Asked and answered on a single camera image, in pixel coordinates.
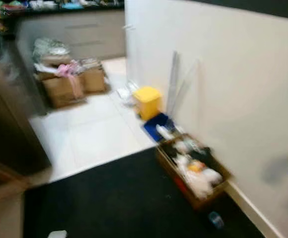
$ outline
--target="white tile floor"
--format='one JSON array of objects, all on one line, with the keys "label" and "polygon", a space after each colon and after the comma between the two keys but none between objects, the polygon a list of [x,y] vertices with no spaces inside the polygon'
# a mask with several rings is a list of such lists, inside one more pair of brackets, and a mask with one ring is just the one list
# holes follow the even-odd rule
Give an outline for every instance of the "white tile floor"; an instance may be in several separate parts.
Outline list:
[{"label": "white tile floor", "polygon": [[[116,89],[126,83],[125,58],[103,62],[111,90],[88,97],[87,104],[31,120],[53,165],[31,177],[34,184],[52,182],[152,147],[134,111]],[[21,237],[21,194],[0,199],[0,238]]]}]

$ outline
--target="yellow container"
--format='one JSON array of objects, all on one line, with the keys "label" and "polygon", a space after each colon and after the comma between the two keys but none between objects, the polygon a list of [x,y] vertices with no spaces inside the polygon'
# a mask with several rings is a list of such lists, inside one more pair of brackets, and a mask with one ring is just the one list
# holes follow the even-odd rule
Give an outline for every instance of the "yellow container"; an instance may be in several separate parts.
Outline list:
[{"label": "yellow container", "polygon": [[133,93],[140,117],[149,120],[160,111],[161,94],[152,87],[142,87]]}]

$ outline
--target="black floor mat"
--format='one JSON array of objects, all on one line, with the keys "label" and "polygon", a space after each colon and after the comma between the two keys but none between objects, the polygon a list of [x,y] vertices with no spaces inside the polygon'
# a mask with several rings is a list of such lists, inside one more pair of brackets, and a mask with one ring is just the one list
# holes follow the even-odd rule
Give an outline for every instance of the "black floor mat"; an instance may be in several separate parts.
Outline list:
[{"label": "black floor mat", "polygon": [[263,237],[227,196],[209,208],[223,218],[216,230],[194,212],[155,158],[155,149],[25,192],[24,238]]}]

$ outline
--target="wall baseboard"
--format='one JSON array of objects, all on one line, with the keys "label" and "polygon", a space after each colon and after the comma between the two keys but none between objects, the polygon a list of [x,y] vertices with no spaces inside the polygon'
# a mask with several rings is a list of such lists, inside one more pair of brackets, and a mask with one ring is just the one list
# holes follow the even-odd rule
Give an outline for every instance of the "wall baseboard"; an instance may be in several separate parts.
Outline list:
[{"label": "wall baseboard", "polygon": [[234,182],[229,182],[226,187],[226,192],[266,238],[285,238],[285,236],[270,223],[257,207],[254,206]]}]

